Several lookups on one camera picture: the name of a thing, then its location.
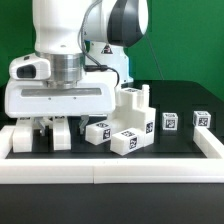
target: green backdrop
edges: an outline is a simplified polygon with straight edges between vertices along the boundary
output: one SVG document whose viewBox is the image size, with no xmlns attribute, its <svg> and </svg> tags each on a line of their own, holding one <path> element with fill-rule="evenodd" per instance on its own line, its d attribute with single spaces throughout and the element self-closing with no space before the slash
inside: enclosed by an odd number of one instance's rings
<svg viewBox="0 0 224 224">
<path fill-rule="evenodd" d="M 224 1 L 148 0 L 147 37 L 126 50 L 135 79 L 190 80 L 224 100 Z M 12 59 L 32 53 L 32 0 L 0 1 L 0 85 Z"/>
</svg>

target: white plastic casing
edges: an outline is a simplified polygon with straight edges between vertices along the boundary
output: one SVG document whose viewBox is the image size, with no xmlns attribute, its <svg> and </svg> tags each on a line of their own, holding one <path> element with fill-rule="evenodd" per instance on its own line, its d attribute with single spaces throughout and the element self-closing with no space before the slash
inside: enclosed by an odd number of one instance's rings
<svg viewBox="0 0 224 224">
<path fill-rule="evenodd" d="M 93 0 L 33 0 L 35 50 L 50 54 L 81 53 L 78 33 Z"/>
<path fill-rule="evenodd" d="M 47 59 L 37 57 L 35 54 L 26 55 L 13 60 L 9 68 L 10 76 L 15 80 L 21 80 L 17 75 L 18 68 L 28 65 L 33 65 L 36 69 L 36 76 L 32 78 L 32 80 L 46 80 L 50 78 L 50 62 Z"/>
<path fill-rule="evenodd" d="M 5 112 L 12 118 L 108 114 L 115 109 L 116 83 L 114 72 L 90 72 L 77 83 L 77 88 L 97 88 L 100 95 L 23 96 L 22 91 L 26 89 L 36 90 L 37 94 L 47 90 L 46 82 L 10 79 L 5 94 Z"/>
</svg>

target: small white cube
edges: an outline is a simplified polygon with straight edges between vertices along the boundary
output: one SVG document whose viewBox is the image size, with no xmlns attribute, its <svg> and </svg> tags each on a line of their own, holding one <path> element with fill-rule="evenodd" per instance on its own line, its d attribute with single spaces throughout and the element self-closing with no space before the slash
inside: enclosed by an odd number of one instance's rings
<svg viewBox="0 0 224 224">
<path fill-rule="evenodd" d="M 112 136 L 110 150 L 123 156 L 143 147 L 143 143 L 144 133 L 129 128 Z"/>
<path fill-rule="evenodd" d="M 106 121 L 86 126 L 86 141 L 99 145 L 111 139 L 111 127 Z"/>
<path fill-rule="evenodd" d="M 210 128 L 211 115 L 207 111 L 194 111 L 193 125 Z"/>
<path fill-rule="evenodd" d="M 178 116 L 176 113 L 163 113 L 162 126 L 163 130 L 177 130 Z"/>
</svg>

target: block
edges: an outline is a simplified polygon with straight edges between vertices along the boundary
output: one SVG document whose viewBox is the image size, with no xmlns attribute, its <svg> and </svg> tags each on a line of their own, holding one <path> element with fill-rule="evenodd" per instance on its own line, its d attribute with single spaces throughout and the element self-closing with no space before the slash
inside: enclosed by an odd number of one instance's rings
<svg viewBox="0 0 224 224">
<path fill-rule="evenodd" d="M 207 111 L 194 111 L 193 125 L 210 128 L 211 115 Z"/>
<path fill-rule="evenodd" d="M 13 134 L 13 152 L 31 152 L 33 146 L 33 118 L 18 118 Z"/>
<path fill-rule="evenodd" d="M 54 150 L 71 150 L 71 134 L 67 117 L 53 118 Z"/>
<path fill-rule="evenodd" d="M 144 144 L 143 146 L 146 147 L 154 143 L 154 133 L 155 133 L 155 121 L 148 121 L 146 122 L 145 134 L 144 134 Z"/>
<path fill-rule="evenodd" d="M 123 156 L 143 147 L 143 144 L 144 132 L 129 128 L 112 136 L 110 150 Z"/>
<path fill-rule="evenodd" d="M 111 139 L 111 126 L 107 121 L 86 126 L 86 141 L 99 145 Z"/>
<path fill-rule="evenodd" d="M 0 159 L 5 159 L 12 148 L 15 126 L 4 126 L 0 131 Z"/>
<path fill-rule="evenodd" d="M 177 130 L 178 116 L 176 113 L 163 113 L 162 114 L 162 127 L 163 130 Z"/>
</svg>

